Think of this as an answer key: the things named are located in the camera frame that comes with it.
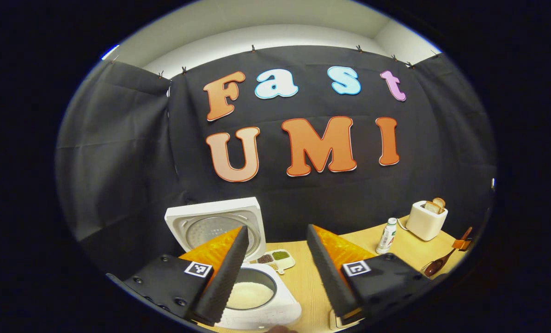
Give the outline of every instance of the rice cooker lid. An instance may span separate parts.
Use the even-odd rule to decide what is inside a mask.
[[[249,246],[244,260],[258,259],[265,253],[263,220],[254,197],[169,208],[165,221],[187,252],[216,236],[246,226]]]

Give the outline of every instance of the white rice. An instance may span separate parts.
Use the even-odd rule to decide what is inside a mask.
[[[269,301],[273,294],[272,289],[261,283],[235,283],[231,296],[228,298],[227,308],[236,308],[238,310],[256,308]]]

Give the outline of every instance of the wooden spoon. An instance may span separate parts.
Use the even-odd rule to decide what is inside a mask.
[[[462,241],[466,240],[466,237],[468,236],[468,234],[470,234],[471,230],[472,230],[472,227],[469,227],[468,230],[466,230],[464,235],[461,237]],[[452,251],[450,251],[449,254],[445,255],[444,257],[432,261],[432,263],[429,264],[429,266],[423,272],[425,276],[429,278],[430,276],[436,274],[439,270],[441,270],[442,267],[444,267],[444,265],[448,261],[448,258],[450,257],[450,255],[452,255],[455,250],[456,249],[453,249]]]

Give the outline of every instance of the white wall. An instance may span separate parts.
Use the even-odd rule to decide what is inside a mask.
[[[380,30],[374,41],[389,55],[412,64],[428,59],[434,52],[441,52],[422,36],[392,19]]]
[[[183,71],[181,66],[190,69],[225,56],[250,51],[252,44],[255,49],[320,45],[354,50],[356,45],[360,45],[364,51],[390,56],[376,41],[351,32],[313,25],[261,25],[223,32],[186,44],[159,57],[144,66],[144,69],[153,73],[164,71],[165,78],[172,78]]]

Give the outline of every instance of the black cloth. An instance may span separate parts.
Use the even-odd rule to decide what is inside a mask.
[[[361,92],[339,95],[331,66],[358,73]],[[256,77],[270,69],[292,72],[292,97],[259,99]],[[404,102],[380,74],[400,79]],[[233,113],[208,122],[203,87],[241,71]],[[166,91],[170,87],[170,96]],[[322,136],[329,119],[348,116],[357,168],[289,177],[290,141],[282,122],[306,118]],[[382,166],[375,120],[396,119],[398,164]],[[233,168],[244,165],[235,132],[257,126],[259,171],[250,181],[227,182],[215,173],[206,144],[226,132]],[[56,179],[67,222],[106,272],[125,278],[160,253],[181,253],[164,221],[166,208],[257,197],[268,242],[306,238],[313,223],[337,234],[409,214],[419,200],[443,198],[442,228],[456,238],[480,226],[496,172],[487,115],[466,78],[444,56],[415,65],[372,53],[325,46],[287,46],[230,55],[166,80],[120,62],[103,61],[71,101],[56,150]]]

